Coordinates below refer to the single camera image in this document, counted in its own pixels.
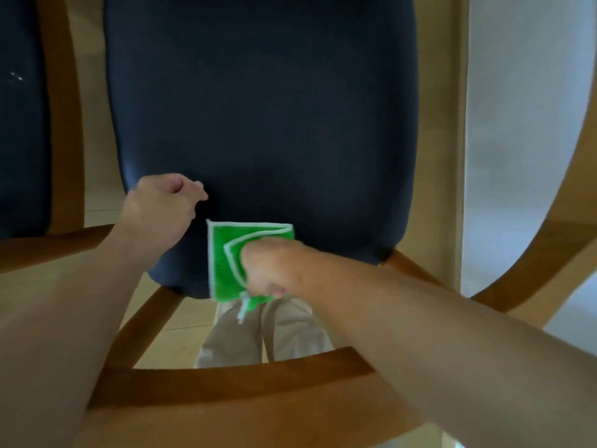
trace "white surface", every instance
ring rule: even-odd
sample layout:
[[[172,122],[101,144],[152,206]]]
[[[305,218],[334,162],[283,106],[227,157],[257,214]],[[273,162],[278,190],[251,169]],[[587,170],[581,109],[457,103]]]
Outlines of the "white surface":
[[[462,292],[502,275],[537,232],[582,126],[596,0],[470,0]],[[548,331],[597,354],[597,277]]]

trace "cleaning cloth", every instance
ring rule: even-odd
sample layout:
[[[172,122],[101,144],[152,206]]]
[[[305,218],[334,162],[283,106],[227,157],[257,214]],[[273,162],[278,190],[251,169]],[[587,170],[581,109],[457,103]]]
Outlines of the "cleaning cloth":
[[[241,263],[241,250],[252,240],[265,236],[294,239],[294,227],[284,223],[213,222],[207,220],[207,250],[211,298],[219,302],[241,299],[239,322],[247,312],[273,296],[250,297],[247,274]]]

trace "left hand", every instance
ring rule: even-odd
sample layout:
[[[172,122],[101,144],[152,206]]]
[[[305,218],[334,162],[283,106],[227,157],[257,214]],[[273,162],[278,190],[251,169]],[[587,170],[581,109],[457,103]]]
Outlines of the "left hand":
[[[128,193],[110,236],[149,267],[182,238],[195,218],[195,205],[207,198],[201,182],[182,174],[142,177]]]

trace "dark blue fabric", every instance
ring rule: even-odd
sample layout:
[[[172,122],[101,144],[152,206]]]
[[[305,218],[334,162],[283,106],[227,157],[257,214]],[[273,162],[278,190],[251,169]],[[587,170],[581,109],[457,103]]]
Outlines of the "dark blue fabric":
[[[106,0],[104,21],[125,187],[181,172],[210,195],[155,281],[208,296],[205,218],[293,223],[369,263],[402,238],[413,0]]]
[[[43,235],[51,147],[34,0],[0,0],[0,37],[0,239]]]

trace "beige pants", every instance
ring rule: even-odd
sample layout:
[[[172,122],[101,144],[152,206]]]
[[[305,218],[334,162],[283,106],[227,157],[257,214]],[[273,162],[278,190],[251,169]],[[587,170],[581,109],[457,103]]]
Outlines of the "beige pants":
[[[197,368],[261,363],[264,344],[268,361],[334,349],[326,331],[313,320],[311,309],[296,297],[285,296],[260,305],[242,324],[236,320],[240,308],[240,301],[218,304],[214,327],[199,351]]]

